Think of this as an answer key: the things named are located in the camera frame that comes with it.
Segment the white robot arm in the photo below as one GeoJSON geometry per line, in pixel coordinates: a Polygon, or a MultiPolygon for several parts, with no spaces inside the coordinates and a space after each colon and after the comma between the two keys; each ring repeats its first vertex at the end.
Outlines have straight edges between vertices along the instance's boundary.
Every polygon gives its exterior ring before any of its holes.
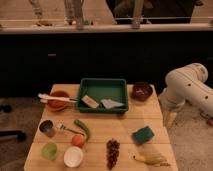
{"type": "Polygon", "coordinates": [[[213,88],[205,84],[207,79],[208,71],[200,63],[192,63],[167,73],[166,87],[158,96],[165,127],[169,128],[173,124],[177,112],[186,101],[206,114],[213,114],[213,88]]]}

